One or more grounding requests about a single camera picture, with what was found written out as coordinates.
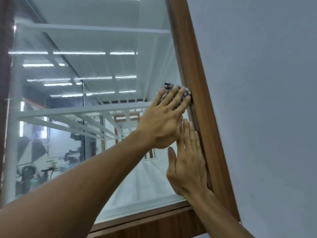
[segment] forearm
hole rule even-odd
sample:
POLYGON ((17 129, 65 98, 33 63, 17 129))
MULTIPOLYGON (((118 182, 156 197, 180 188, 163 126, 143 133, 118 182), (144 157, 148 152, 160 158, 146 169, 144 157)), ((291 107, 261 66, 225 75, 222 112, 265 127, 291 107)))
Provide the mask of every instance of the forearm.
POLYGON ((201 194, 188 195, 187 200, 194 208, 208 234, 212 238, 254 238, 223 207, 214 193, 207 190, 201 194))
POLYGON ((134 131, 123 141, 0 210, 7 238, 86 237, 121 181, 151 149, 134 131))

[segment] person's left hand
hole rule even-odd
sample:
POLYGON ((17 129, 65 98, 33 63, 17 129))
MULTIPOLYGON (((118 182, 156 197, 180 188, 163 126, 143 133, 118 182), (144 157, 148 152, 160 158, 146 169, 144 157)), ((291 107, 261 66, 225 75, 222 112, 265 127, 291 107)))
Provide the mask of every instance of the person's left hand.
POLYGON ((180 106, 173 110, 180 103, 185 88, 173 87, 160 103, 164 93, 165 88, 157 93, 152 105, 144 113, 137 127, 137 131, 146 134, 147 141, 151 142, 152 148, 167 148, 176 141, 183 120, 182 114, 191 100, 190 96, 186 96, 180 106))

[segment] gray wall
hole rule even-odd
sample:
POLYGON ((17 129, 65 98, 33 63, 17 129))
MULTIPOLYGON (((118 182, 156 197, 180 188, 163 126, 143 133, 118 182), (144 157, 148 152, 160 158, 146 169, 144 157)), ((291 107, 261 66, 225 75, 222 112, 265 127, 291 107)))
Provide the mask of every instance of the gray wall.
POLYGON ((317 237, 317 0, 188 0, 244 226, 317 237))

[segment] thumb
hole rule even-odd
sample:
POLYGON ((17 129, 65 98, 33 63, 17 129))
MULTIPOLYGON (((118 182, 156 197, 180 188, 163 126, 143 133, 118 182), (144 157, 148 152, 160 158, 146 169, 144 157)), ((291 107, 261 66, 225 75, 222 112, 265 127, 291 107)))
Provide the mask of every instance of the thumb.
POLYGON ((175 166, 176 166, 176 154, 172 147, 168 147, 168 169, 166 175, 175 174, 175 166))

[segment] ceiling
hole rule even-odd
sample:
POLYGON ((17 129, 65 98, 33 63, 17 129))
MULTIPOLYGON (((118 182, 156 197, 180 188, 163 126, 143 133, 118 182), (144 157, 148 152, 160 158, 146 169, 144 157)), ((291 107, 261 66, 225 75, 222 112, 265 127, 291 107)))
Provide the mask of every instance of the ceiling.
POLYGON ((165 0, 18 3, 14 68, 23 96, 35 103, 58 108, 82 106, 83 100, 152 100, 164 82, 181 84, 165 0), (34 64, 51 67, 28 67, 34 64))

